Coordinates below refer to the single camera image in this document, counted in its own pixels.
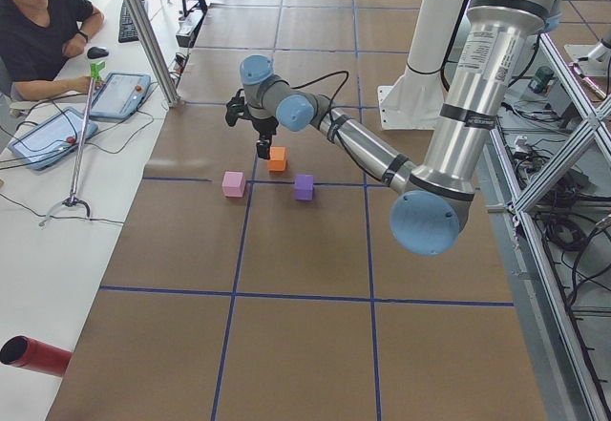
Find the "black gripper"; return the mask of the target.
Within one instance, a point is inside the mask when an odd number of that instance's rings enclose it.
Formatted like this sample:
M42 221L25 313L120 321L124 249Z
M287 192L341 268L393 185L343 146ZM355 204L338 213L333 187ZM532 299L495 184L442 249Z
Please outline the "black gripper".
M256 142L257 156L261 159L269 159L269 141L277 135L278 120L275 117L253 118L251 123L260 135L260 139Z

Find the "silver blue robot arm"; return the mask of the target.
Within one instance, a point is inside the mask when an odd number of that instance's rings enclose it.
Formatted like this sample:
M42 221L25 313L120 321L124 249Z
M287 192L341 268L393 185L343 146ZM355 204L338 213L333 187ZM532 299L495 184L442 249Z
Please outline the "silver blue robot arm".
M471 28L420 165L335 108L330 97L291 87L274 73L270 59L258 54L240 66L242 85L228 103L226 122L250 121L259 135L258 156L264 159L278 127L293 132L316 128L396 192L390 211L394 238L413 253L440 254L454 245L467 222L474 168L524 42L557 24L558 1L471 0Z

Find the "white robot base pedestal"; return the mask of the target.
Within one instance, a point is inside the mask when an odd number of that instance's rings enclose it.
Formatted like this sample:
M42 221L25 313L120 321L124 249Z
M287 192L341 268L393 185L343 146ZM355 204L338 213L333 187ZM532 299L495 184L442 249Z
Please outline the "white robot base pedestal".
M405 71L378 88L384 130L430 130L444 103L442 68L460 26L465 0L423 0Z

